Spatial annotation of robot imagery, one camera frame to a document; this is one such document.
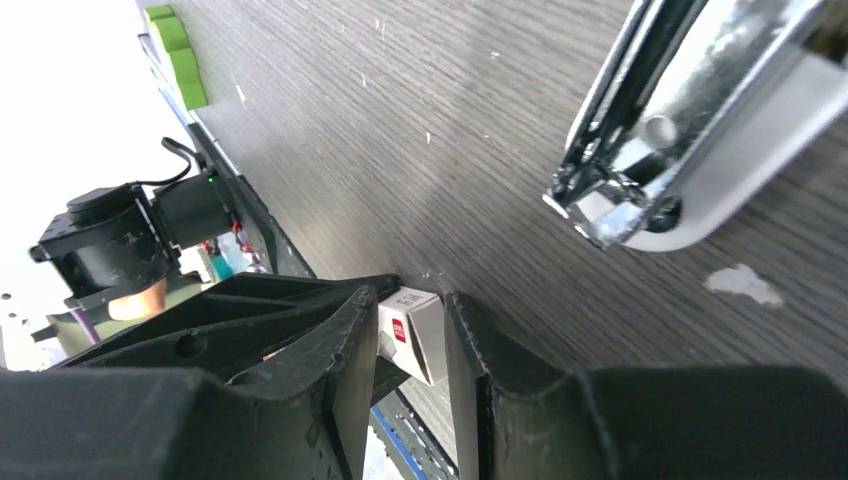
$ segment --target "red label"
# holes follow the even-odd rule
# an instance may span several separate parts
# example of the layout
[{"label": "red label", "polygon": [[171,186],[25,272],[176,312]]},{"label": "red label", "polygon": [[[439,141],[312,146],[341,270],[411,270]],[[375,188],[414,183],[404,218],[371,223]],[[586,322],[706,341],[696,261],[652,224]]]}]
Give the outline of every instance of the red label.
[{"label": "red label", "polygon": [[406,334],[403,333],[403,323],[400,320],[398,320],[397,318],[393,318],[392,319],[392,328],[395,331],[395,338],[397,338],[398,341],[406,343]]}]

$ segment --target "table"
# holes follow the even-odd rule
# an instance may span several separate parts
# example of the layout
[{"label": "table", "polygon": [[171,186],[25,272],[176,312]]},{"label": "table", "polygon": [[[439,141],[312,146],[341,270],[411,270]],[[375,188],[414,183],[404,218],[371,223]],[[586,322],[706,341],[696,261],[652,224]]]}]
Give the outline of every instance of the table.
[{"label": "table", "polygon": [[[171,3],[199,117],[319,277],[462,290],[560,367],[793,362],[848,386],[844,119],[707,241],[600,252],[540,195],[628,1]],[[722,271],[743,283],[711,291]],[[746,272],[773,295],[720,291]],[[452,452],[446,385],[402,388]]]}]

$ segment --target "black cable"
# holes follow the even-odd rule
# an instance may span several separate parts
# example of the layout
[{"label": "black cable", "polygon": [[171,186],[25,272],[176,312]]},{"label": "black cable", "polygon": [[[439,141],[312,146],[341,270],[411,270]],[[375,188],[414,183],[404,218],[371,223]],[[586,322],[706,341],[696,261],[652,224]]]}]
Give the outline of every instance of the black cable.
[{"label": "black cable", "polygon": [[178,142],[178,141],[176,141],[176,140],[174,140],[173,138],[170,138],[170,137],[162,137],[162,146],[165,147],[165,150],[167,150],[167,151],[173,153],[174,155],[185,160],[186,161],[186,168],[183,169],[182,172],[178,173],[177,175],[175,175],[175,176],[173,176],[173,177],[171,177],[167,180],[152,180],[152,181],[139,180],[139,181],[133,182],[135,185],[148,185],[148,186],[151,186],[151,187],[164,187],[166,185],[170,185],[174,182],[178,182],[178,181],[182,180],[183,177],[188,175],[188,172],[191,171],[191,162],[192,162],[192,160],[196,160],[196,158],[195,158],[196,154],[194,153],[194,151],[192,149],[186,147],[182,143],[180,143],[180,142]]}]

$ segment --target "metal stapler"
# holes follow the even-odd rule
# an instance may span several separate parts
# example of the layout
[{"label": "metal stapler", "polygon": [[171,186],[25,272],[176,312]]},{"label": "metal stapler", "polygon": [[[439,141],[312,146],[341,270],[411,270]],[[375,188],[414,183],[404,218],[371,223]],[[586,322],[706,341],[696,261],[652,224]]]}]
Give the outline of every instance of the metal stapler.
[{"label": "metal stapler", "polygon": [[848,105],[848,2],[637,0],[545,201],[600,248],[709,235]]}]

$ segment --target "small white box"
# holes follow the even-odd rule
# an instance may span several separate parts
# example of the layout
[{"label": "small white box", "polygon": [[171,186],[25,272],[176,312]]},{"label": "small white box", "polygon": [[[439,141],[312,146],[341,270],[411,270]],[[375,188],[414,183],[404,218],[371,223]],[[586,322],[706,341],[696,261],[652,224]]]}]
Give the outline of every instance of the small white box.
[{"label": "small white box", "polygon": [[433,386],[447,376],[445,312],[435,293],[401,287],[380,302],[379,354]]}]

